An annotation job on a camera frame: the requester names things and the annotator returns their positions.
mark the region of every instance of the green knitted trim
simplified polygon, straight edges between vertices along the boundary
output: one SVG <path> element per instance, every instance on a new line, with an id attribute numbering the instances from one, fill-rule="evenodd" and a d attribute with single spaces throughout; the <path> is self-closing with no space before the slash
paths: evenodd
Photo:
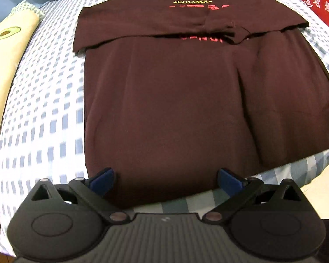
<path id="1" fill-rule="evenodd" d="M 20 12 L 22 10 L 33 11 L 39 17 L 39 23 L 41 23 L 41 21 L 45 17 L 44 13 L 41 10 L 39 10 L 36 6 L 34 6 L 31 3 L 24 0 L 21 3 L 19 3 L 16 7 L 14 7 L 11 10 L 11 13 L 5 19 L 7 19 L 8 17 L 10 17 L 10 16 L 14 15 L 15 13 Z"/>

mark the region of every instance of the bed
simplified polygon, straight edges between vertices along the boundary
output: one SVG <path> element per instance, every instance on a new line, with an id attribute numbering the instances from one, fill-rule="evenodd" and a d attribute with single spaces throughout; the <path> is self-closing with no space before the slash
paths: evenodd
<path id="1" fill-rule="evenodd" d="M 78 14 L 106 0 L 57 0 L 44 5 L 46 17 L 19 64 L 7 99 L 0 133 L 0 252 L 13 255 L 7 226 L 36 181 L 65 184 L 87 178 L 84 164 L 84 53 L 72 52 Z M 302 33 L 329 71 L 329 27 L 301 0 L 278 0 L 310 22 Z M 329 149 L 275 168 L 258 178 L 280 183 L 292 178 L 311 182 L 329 164 Z M 166 203 L 136 207 L 134 212 L 198 212 L 211 210 L 228 195 L 208 191 Z"/>

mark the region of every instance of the folded t-shirt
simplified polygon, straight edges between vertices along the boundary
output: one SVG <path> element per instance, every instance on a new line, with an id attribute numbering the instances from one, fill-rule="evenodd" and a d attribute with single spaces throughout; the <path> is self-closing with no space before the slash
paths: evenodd
<path id="1" fill-rule="evenodd" d="M 109 0 L 84 8 L 89 176 L 121 208 L 216 187 L 329 148 L 329 80 L 275 0 Z"/>

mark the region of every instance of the yellow pillow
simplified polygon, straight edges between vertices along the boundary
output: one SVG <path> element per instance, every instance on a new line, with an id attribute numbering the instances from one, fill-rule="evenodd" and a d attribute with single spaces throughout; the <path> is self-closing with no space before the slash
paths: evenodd
<path id="1" fill-rule="evenodd" d="M 18 64 L 43 14 L 23 1 L 0 23 L 0 127 Z"/>

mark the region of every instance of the screw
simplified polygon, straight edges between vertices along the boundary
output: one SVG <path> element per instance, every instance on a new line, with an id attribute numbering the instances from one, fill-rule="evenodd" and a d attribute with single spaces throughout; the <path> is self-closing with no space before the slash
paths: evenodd
<path id="1" fill-rule="evenodd" d="M 127 219 L 127 214 L 124 212 L 114 212 L 110 214 L 110 219 L 114 222 L 122 222 Z"/>
<path id="2" fill-rule="evenodd" d="M 222 219 L 222 215 L 219 212 L 211 211 L 206 214 L 205 218 L 210 222 L 217 222 Z"/>

